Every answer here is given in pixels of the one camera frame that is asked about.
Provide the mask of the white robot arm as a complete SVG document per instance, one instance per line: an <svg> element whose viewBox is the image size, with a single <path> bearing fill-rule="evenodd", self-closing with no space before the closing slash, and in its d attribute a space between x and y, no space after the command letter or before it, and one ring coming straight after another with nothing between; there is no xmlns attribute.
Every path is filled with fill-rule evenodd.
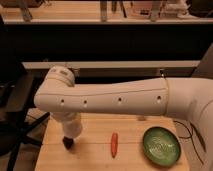
<svg viewBox="0 0 213 171"><path fill-rule="evenodd" d="M192 123L206 145L201 171L213 171L213 79L159 77L123 83L78 86L64 66L49 69L34 96L35 106L77 138L82 113L133 114L177 118Z"/></svg>

